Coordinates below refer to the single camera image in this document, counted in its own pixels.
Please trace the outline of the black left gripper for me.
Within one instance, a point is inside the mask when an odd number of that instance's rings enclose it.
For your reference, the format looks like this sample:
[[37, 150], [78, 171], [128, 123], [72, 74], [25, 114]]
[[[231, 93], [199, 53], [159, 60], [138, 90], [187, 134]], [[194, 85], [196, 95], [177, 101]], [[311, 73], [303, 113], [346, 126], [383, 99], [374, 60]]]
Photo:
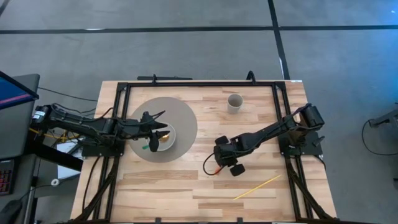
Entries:
[[167, 123], [160, 123], [156, 119], [160, 113], [150, 115], [148, 111], [142, 114], [140, 120], [120, 119], [119, 120], [119, 140], [135, 140], [145, 138], [149, 140], [149, 149], [156, 152], [159, 148], [159, 139], [168, 139], [170, 131], [156, 131], [155, 129], [166, 128]]

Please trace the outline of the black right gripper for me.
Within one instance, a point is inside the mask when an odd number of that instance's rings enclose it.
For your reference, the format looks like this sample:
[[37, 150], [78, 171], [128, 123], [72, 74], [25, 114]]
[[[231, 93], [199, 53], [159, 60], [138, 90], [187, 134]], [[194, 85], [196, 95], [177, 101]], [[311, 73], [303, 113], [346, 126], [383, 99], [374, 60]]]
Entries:
[[215, 140], [215, 144], [213, 154], [220, 170], [229, 167], [229, 171], [234, 177], [246, 171], [242, 164], [238, 164], [238, 158], [245, 156], [246, 153], [237, 141], [229, 142], [226, 136], [222, 136]]

